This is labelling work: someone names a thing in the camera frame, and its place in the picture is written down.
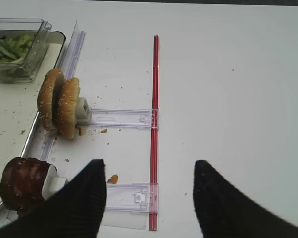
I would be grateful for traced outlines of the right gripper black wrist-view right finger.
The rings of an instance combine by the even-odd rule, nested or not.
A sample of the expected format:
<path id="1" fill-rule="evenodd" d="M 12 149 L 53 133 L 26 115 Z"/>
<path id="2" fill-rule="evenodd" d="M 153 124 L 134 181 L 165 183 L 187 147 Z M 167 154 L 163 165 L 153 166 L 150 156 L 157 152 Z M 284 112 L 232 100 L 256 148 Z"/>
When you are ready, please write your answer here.
<path id="1" fill-rule="evenodd" d="M 248 198 L 206 160 L 195 163 L 193 201 L 205 238 L 298 238 L 298 227 Z"/>

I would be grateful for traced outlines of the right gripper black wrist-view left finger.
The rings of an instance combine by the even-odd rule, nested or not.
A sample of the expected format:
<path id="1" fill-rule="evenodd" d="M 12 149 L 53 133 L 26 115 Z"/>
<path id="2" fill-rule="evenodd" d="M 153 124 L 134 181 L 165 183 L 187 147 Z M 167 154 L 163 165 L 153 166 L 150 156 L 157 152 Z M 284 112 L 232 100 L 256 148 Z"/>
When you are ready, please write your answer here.
<path id="1" fill-rule="evenodd" d="M 38 208 L 0 228 L 0 238 L 95 238 L 106 195 L 104 161 L 93 159 Z"/>

